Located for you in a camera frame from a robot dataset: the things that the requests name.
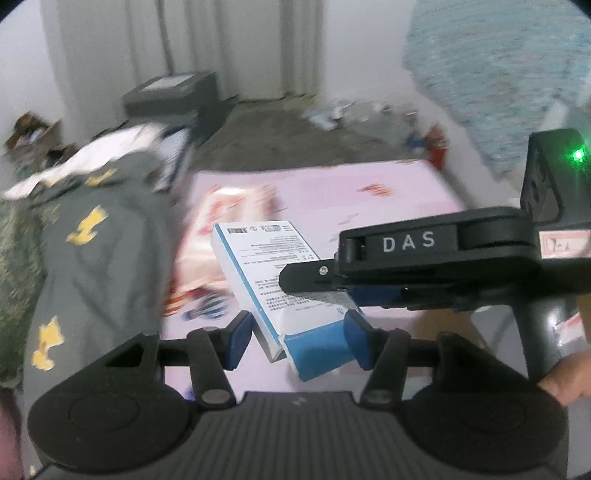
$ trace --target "gray cloth with yellow pattern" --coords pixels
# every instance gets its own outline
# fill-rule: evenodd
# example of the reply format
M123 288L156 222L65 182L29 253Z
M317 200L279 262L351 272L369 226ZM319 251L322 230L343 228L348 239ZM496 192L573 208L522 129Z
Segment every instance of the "gray cloth with yellow pattern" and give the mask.
M0 385L18 383L43 285L41 222L28 200L0 199Z
M42 234L47 277L23 366L29 475L42 467L27 434L35 400L143 330L159 329L177 239L169 196L146 180L159 165L149 153L132 153L31 194L53 218Z

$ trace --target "red object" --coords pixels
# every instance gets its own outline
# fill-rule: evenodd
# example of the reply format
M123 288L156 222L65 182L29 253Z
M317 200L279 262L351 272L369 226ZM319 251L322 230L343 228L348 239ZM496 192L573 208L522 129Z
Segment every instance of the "red object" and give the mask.
M438 169L442 171L443 164L445 163L445 154L447 152L446 147L429 147L429 162Z

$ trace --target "teal patterned fabric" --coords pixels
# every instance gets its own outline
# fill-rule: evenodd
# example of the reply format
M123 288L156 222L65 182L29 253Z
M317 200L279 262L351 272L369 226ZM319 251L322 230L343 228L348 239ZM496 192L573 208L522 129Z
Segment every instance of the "teal patterned fabric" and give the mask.
M0 199L0 384L4 386L18 381L43 286L41 229L27 200Z
M576 101L591 21L567 0L417 0L405 63L500 177L555 99Z

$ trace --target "pink tablecloth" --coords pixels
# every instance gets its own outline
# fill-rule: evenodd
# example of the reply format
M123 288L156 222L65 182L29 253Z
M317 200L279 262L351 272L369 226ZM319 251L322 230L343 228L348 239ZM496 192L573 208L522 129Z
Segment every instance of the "pink tablecloth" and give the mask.
M195 175L189 206L199 203L213 185L274 184L278 192L277 219L290 220L321 258L331 258L341 230L379 223L457 212L462 205L441 176L426 161L392 161L305 168L263 173L200 172ZM196 298L164 321L164 338L184 338L204 326L227 325L239 308L224 296L225 315L207 315L207 297ZM199 307L204 315L186 321L183 313ZM370 323L387 329L408 328L416 312L405 309L364 309ZM287 360L269 363L252 338L240 366L227 372L238 399L245 391L351 391L358 395L368 373L355 362L309 382L301 382ZM190 396L189 369L168 367L166 383Z

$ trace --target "red and white package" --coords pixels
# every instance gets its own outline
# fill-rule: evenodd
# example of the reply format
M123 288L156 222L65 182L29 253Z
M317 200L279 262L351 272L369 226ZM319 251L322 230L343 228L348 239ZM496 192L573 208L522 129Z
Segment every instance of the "red and white package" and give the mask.
M227 290L226 278L210 245L213 225L271 220L274 206L274 186L209 189L190 214L191 221L174 263L174 294L179 296L196 288Z

